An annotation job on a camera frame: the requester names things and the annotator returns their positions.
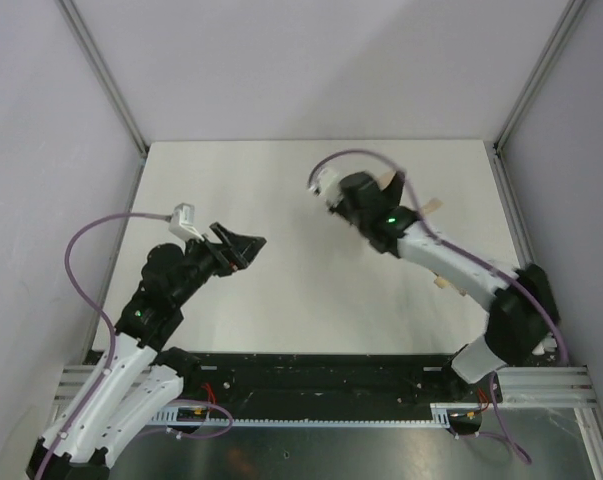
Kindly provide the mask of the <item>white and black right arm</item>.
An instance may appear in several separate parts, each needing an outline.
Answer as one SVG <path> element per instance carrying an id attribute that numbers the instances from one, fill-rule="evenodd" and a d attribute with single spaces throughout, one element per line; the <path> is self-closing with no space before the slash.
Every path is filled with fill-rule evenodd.
<path id="1" fill-rule="evenodd" d="M 530 263 L 503 271 L 452 244 L 401 205 L 403 188 L 398 174 L 381 187 L 367 172 L 342 176 L 329 169 L 314 186 L 329 211 L 354 226 L 377 252 L 432 271 L 487 312 L 484 333 L 453 356 L 453 376 L 475 384 L 499 368 L 522 365 L 559 324 L 544 270 Z"/>

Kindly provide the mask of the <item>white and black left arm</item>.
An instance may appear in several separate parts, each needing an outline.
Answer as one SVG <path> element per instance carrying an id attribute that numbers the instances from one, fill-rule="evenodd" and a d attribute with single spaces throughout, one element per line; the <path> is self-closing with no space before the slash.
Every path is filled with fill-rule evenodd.
<path id="1" fill-rule="evenodd" d="M 26 468 L 31 479 L 106 479 L 150 419 L 201 383 L 198 358 L 165 345 L 184 319 L 182 308 L 212 277 L 247 269 L 265 238 L 210 226 L 216 241 L 164 243 L 147 255 L 141 280 L 116 323 L 110 345 L 62 415 L 37 440 Z"/>

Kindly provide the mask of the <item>beige and black folding umbrella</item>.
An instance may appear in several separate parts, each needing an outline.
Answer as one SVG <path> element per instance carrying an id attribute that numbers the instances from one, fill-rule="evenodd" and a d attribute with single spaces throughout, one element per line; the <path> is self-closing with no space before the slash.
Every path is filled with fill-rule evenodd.
<path id="1" fill-rule="evenodd" d="M 398 173 L 396 171 L 386 171 L 385 173 L 381 174 L 380 176 L 378 176 L 376 178 L 376 182 L 381 190 L 385 190 L 397 176 L 398 176 Z M 424 215 L 430 215 L 433 212 L 435 212 L 436 210 L 438 210 L 439 208 L 441 208 L 442 206 L 443 206 L 443 202 L 440 199 L 433 197 L 421 206 L 421 211 Z M 451 288 L 451 289 L 455 290 L 462 297 L 465 297 L 467 295 L 466 290 L 457 287 L 456 285 L 449 282 L 444 277 L 440 276 L 438 273 L 432 271 L 432 274 L 435 276 L 433 283 L 438 288 L 440 288 L 440 289 Z"/>

